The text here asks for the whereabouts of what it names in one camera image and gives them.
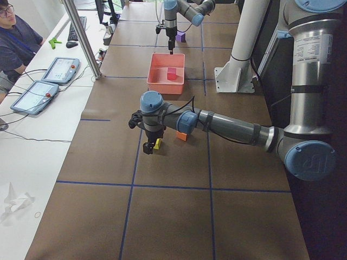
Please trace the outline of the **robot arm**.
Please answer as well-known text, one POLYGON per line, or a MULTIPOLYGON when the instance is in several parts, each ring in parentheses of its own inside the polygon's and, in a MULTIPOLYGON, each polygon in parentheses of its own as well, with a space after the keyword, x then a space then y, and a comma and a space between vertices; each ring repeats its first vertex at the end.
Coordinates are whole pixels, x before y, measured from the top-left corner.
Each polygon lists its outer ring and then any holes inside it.
POLYGON ((293 41, 287 124, 280 127, 280 114, 271 112, 271 126, 261 126, 198 109, 193 101, 181 107, 165 102, 157 91, 140 97, 140 109, 133 113, 130 127, 145 131, 143 151, 151 154, 157 139, 167 128, 190 134, 194 129, 214 133, 228 141, 263 147, 275 153, 290 174, 305 181, 321 180, 336 168, 337 153, 330 145, 331 131, 325 124, 327 73, 332 41, 343 19, 346 1, 280 1, 278 22, 257 68, 253 54, 261 38, 269 1, 245 1, 230 60, 215 68, 219 93, 250 93, 250 77, 261 78, 268 71, 282 39, 293 41))
POLYGON ((157 26, 156 32, 159 34, 161 29, 165 29, 168 40, 168 50, 170 55, 174 53, 177 36, 177 13, 181 14, 194 26, 199 26, 204 17, 212 13, 216 2, 213 0, 193 1, 197 7, 191 6, 187 1, 168 0, 163 1, 164 20, 157 26))

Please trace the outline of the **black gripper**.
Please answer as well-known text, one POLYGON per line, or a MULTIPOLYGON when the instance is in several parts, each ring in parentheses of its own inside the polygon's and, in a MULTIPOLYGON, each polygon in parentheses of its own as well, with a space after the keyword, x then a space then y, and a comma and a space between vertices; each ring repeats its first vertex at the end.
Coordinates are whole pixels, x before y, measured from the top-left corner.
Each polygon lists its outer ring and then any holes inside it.
POLYGON ((174 41, 176 40, 177 27, 166 27, 166 35, 169 38, 168 40, 168 49, 170 50, 170 55, 174 53, 174 41))
POLYGON ((147 136, 147 141, 143 143, 143 152, 145 154, 152 154, 153 150, 157 149, 157 139, 162 139, 164 136, 164 132, 166 127, 162 127, 159 130, 153 132, 149 130, 145 130, 145 134, 147 136))

